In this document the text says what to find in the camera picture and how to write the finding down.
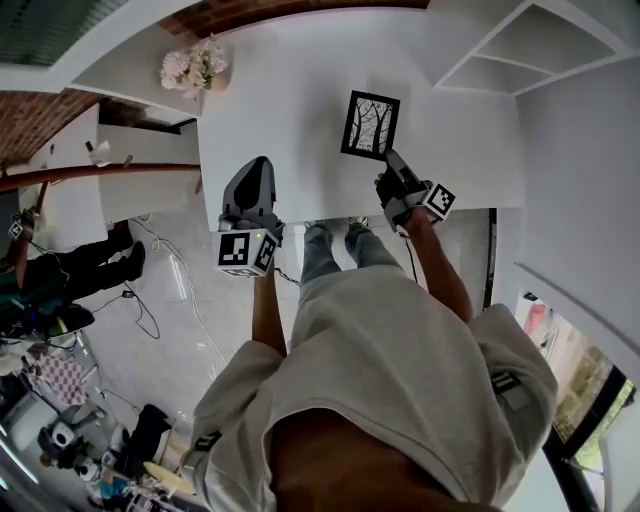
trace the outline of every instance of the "window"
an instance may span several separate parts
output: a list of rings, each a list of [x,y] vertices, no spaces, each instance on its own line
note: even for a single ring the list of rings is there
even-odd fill
[[[571,510],[604,511],[600,440],[633,401],[633,384],[580,331],[531,294],[516,317],[558,380],[558,407],[545,453]]]

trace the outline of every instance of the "flower vase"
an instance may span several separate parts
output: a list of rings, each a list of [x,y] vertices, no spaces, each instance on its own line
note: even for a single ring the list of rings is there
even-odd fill
[[[216,74],[211,80],[210,91],[222,92],[227,87],[229,87],[229,82],[231,82],[231,66],[227,66],[227,68],[221,73]]]

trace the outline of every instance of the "jeans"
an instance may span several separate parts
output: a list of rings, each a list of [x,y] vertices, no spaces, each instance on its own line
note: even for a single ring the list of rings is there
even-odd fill
[[[333,259],[331,243],[333,235],[321,226],[311,226],[304,234],[304,263],[300,287],[314,279],[340,272],[341,268]],[[387,251],[382,241],[369,229],[360,224],[354,224],[344,239],[349,256],[356,262],[358,268],[372,265],[400,265]]]

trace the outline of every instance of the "picture frame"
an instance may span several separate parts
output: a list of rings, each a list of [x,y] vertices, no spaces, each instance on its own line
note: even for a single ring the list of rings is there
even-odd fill
[[[393,147],[400,100],[351,91],[341,153],[384,161]]]

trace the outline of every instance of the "white wall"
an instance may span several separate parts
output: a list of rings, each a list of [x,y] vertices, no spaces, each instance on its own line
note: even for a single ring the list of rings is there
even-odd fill
[[[99,105],[94,105],[54,135],[31,157],[29,170],[40,170],[43,165],[47,169],[91,165],[85,142],[96,146],[99,109]],[[48,249],[60,250],[107,238],[95,176],[50,186],[42,215],[46,229],[36,234],[36,243]]]
[[[380,213],[384,164],[340,153],[352,90],[401,100],[394,149],[458,208],[523,204],[515,100],[434,90],[425,76],[425,12],[354,9],[292,16],[223,34],[231,85],[207,93],[198,120],[209,224],[248,161],[268,156],[285,221]]]
[[[640,382],[640,58],[518,97],[521,276]]]
[[[186,99],[182,91],[160,85],[158,71],[164,56],[180,46],[178,37],[151,25],[95,62],[73,81],[72,87],[198,116],[199,96]]]
[[[198,133],[195,123],[183,128],[181,135],[99,125],[98,140],[108,140],[111,161],[124,162],[133,155],[134,162],[198,164]],[[138,215],[175,208],[193,192],[200,178],[193,172],[137,172],[100,176],[102,212],[107,223]]]
[[[558,481],[540,450],[527,468],[524,479],[504,507],[505,512],[569,511]]]
[[[498,208],[496,260],[492,304],[504,304],[515,314],[520,294],[520,277],[515,263],[520,260],[523,208]]]
[[[605,474],[607,512],[635,512],[640,509],[640,402],[620,411],[600,439]]]

